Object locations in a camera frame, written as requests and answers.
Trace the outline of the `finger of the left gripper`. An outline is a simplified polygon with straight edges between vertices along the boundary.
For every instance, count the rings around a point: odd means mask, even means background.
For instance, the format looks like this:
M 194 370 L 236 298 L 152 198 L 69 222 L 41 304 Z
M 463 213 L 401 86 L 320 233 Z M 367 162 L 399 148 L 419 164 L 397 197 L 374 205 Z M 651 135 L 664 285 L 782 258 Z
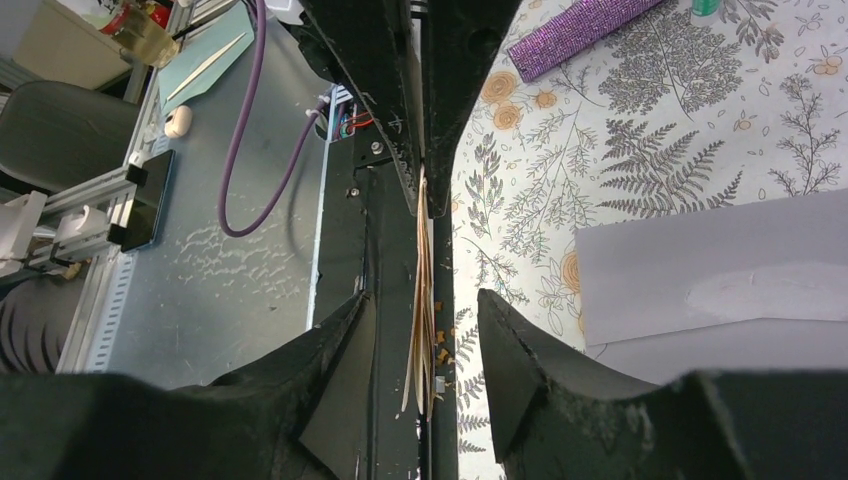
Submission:
M 519 0 L 427 3 L 422 40 L 423 164 L 433 218 L 450 209 L 457 147 L 520 5 Z
M 417 198 L 423 120 L 410 3 L 305 0 L 301 5 L 371 114 L 404 195 Z

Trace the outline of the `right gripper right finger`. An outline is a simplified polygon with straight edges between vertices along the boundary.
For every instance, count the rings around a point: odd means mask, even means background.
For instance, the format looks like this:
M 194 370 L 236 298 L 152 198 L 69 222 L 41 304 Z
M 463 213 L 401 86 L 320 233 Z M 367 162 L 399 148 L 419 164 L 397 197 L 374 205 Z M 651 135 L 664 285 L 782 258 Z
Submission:
M 654 385 L 477 295 L 496 461 L 510 479 L 843 479 L 843 370 L 697 370 Z

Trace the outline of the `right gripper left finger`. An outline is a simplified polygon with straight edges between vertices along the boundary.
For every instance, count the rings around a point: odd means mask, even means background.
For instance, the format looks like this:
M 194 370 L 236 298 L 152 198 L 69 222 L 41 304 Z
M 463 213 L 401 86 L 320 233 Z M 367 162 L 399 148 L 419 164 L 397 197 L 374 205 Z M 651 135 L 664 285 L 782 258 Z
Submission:
M 205 386 L 119 374 L 5 375 L 5 479 L 355 479 L 374 300 Z

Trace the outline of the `small green white bottle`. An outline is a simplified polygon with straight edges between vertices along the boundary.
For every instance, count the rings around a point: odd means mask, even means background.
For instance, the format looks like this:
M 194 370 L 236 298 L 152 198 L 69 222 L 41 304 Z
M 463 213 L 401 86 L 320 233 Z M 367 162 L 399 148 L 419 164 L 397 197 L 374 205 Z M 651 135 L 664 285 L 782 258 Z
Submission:
M 690 23 L 698 27 L 711 25 L 719 18 L 720 6 L 720 0 L 692 0 Z

